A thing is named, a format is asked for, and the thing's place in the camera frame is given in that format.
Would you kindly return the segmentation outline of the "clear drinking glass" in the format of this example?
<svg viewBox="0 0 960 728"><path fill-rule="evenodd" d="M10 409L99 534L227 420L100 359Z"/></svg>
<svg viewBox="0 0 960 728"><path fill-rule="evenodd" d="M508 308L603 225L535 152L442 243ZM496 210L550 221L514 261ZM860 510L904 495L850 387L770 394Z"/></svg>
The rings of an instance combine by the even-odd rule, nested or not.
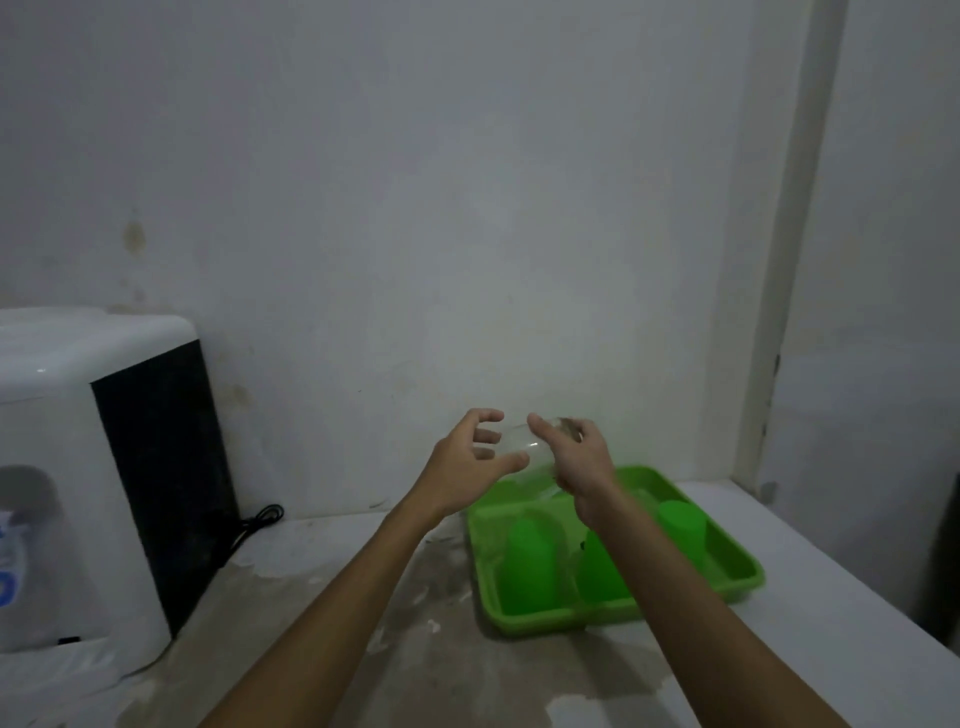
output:
<svg viewBox="0 0 960 728"><path fill-rule="evenodd" d="M526 467L511 476L520 486L532 486L537 501L548 501L561 493L555 481L555 458L548 443L540 439L526 423L503 429L494 446L497 455L523 453L528 456Z"/></svg>

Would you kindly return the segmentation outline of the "green plastic cup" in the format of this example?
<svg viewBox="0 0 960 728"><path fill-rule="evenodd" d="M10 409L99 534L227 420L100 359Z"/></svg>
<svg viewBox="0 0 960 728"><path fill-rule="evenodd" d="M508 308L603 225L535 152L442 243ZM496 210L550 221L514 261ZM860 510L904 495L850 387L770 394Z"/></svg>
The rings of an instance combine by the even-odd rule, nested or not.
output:
<svg viewBox="0 0 960 728"><path fill-rule="evenodd" d="M501 606L508 615L531 615L560 607L558 544L541 519L521 516L510 526L497 586Z"/></svg>
<svg viewBox="0 0 960 728"><path fill-rule="evenodd" d="M694 503L668 500L657 506L655 517L677 549L702 573L707 554L707 515Z"/></svg>
<svg viewBox="0 0 960 728"><path fill-rule="evenodd" d="M575 578L585 603L598 604L633 598L613 558L593 530L587 530L581 542L581 559Z"/></svg>

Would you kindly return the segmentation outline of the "person's left forearm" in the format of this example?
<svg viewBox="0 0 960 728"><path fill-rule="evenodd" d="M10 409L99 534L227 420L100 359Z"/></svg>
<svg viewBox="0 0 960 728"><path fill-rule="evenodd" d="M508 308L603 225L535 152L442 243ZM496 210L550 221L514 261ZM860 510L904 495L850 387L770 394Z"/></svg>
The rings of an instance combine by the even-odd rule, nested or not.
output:
<svg viewBox="0 0 960 728"><path fill-rule="evenodd" d="M421 483L198 728L326 728L412 556L445 516Z"/></svg>

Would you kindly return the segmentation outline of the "person's left hand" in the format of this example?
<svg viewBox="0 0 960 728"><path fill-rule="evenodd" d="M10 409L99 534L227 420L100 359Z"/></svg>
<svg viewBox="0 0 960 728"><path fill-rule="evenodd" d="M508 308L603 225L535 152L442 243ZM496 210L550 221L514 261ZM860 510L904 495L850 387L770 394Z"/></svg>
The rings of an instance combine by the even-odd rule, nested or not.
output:
<svg viewBox="0 0 960 728"><path fill-rule="evenodd" d="M435 444L401 510L422 526L432 528L479 500L498 480L487 480L480 458L498 455L493 445L501 433L485 428L500 423L504 413L491 408L469 409L449 433Z"/></svg>

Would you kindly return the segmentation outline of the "white and black water dispenser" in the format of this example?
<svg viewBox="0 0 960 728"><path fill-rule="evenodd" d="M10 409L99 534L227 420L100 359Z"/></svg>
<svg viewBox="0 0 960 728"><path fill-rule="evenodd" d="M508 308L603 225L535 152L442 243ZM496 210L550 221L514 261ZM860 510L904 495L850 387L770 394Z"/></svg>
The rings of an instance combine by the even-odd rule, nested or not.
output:
<svg viewBox="0 0 960 728"><path fill-rule="evenodd" d="M0 308L0 709L156 661L239 520L193 323Z"/></svg>

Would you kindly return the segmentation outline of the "person's right hand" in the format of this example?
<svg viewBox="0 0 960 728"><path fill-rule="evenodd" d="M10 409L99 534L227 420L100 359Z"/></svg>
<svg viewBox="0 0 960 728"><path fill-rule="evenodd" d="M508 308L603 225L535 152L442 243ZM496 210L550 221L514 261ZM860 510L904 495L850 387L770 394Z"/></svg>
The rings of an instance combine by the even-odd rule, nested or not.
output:
<svg viewBox="0 0 960 728"><path fill-rule="evenodd" d="M560 418L564 435L554 445L555 481L574 500L580 520L601 532L626 495L599 427L587 418Z"/></svg>

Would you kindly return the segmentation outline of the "green plastic tray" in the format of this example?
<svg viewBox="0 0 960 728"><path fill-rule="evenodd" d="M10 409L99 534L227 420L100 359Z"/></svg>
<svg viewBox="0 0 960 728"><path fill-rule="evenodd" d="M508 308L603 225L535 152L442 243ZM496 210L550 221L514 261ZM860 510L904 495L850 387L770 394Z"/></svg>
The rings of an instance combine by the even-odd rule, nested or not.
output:
<svg viewBox="0 0 960 728"><path fill-rule="evenodd" d="M764 583L757 560L653 467L618 467L625 499L601 499L595 532L548 473L497 483L467 512L479 600L509 638L682 615L696 602L742 598ZM643 516L634 518L638 509Z"/></svg>

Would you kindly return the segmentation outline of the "person's right forearm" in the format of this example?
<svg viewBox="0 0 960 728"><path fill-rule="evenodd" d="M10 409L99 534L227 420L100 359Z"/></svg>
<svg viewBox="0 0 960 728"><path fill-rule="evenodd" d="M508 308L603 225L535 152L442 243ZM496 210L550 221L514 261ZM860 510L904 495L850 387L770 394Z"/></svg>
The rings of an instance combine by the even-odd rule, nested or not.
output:
<svg viewBox="0 0 960 728"><path fill-rule="evenodd" d="M714 592L626 491L596 532L702 728L851 728Z"/></svg>

